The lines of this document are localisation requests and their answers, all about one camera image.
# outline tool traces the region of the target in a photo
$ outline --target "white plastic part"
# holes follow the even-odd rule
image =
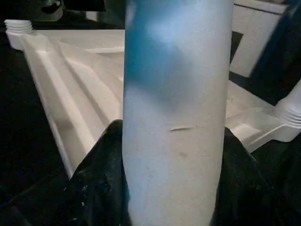
[[[275,115],[284,123],[301,129],[301,81],[277,104]]]
[[[208,226],[219,183],[233,1],[130,1],[123,161],[133,226]]]
[[[29,20],[5,20],[4,23],[11,47],[23,50],[22,36],[33,32],[31,22]]]

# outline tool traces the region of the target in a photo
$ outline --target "white cylinder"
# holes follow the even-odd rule
[[[301,80],[287,97],[278,102],[274,112],[285,124],[301,128]]]
[[[132,226],[208,226],[222,163],[232,0],[130,0],[123,161]]]

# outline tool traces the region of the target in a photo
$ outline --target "white threaded connector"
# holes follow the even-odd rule
[[[6,34],[12,48],[23,50],[21,37],[33,32],[30,20],[5,20]]]

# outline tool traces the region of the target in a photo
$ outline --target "scratch mark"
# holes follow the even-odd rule
[[[196,129],[197,126],[174,126],[169,129],[170,132]]]

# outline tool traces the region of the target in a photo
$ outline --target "white plastic model part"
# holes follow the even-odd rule
[[[52,42],[39,33],[49,35]],[[59,42],[60,35],[63,36],[64,42]],[[65,33],[63,31],[53,31],[53,33],[37,31],[35,35],[25,35],[22,38],[28,64],[69,175],[72,175],[108,123],[122,118],[124,31],[88,31],[87,39],[89,40],[91,36],[100,40],[96,43],[95,49],[92,49],[91,43],[84,41],[85,36],[82,31],[66,31]],[[66,40],[72,40],[72,37],[76,37],[77,41],[71,42],[72,44],[67,43]],[[48,57],[51,53],[50,49],[53,52],[57,51],[61,66],[57,66],[58,63],[54,65],[53,60],[51,61],[52,58]],[[69,97],[74,96],[75,90],[80,90],[79,93],[90,106],[89,108],[85,107],[88,112],[82,112],[83,109],[78,106],[78,100],[74,98],[76,96],[73,98],[66,98],[68,96],[64,97],[64,95],[60,97],[59,90],[66,90],[58,82],[62,80],[64,70],[71,75],[69,78],[72,78],[78,87],[78,89],[67,89]],[[69,105],[60,104],[61,101],[57,101],[60,98],[65,102],[72,100],[71,103],[76,106],[76,111],[82,112],[80,113],[82,115],[92,115],[92,117],[87,117],[95,120],[96,123],[87,124],[83,117],[69,119],[67,112],[75,113]],[[294,103],[292,107],[300,106],[296,101],[290,101],[290,103]],[[289,142],[299,134],[300,128],[281,119],[283,118],[281,114],[286,112],[280,111],[281,105],[280,102],[273,113],[273,106],[229,81],[226,126],[234,132],[249,152],[272,139]],[[64,121],[72,121],[69,123],[72,125],[70,128],[76,126],[77,131],[80,130],[79,127],[87,130],[95,129],[97,126],[98,128],[95,129],[93,136],[90,135],[91,132],[82,132],[79,137],[80,131],[76,133],[75,129],[68,130],[69,133],[64,132],[63,128],[67,124],[63,123]]]
[[[31,22],[29,20],[5,20],[4,23],[11,47],[23,50],[22,36],[33,32]]]
[[[61,156],[71,176],[107,126],[65,63],[58,43],[42,35],[24,36],[32,71]]]

